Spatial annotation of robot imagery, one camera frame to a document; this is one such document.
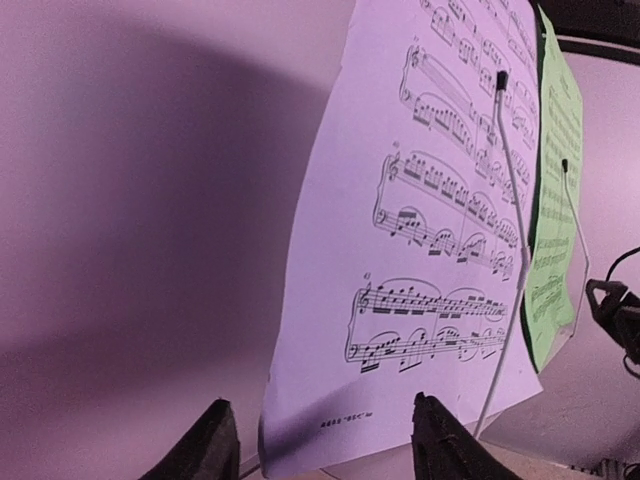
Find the green sheet music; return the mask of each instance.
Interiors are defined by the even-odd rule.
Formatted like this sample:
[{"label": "green sheet music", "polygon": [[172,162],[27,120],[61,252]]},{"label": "green sheet music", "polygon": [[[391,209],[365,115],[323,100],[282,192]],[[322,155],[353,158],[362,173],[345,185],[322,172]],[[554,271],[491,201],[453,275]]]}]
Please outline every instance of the green sheet music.
[{"label": "green sheet music", "polygon": [[541,85],[540,183],[534,254],[525,291],[525,311],[536,368],[546,364],[558,330],[574,320],[567,270],[576,227],[564,189],[562,159],[569,161],[568,184],[576,209],[582,172],[582,96],[565,61],[553,25],[547,32]]}]

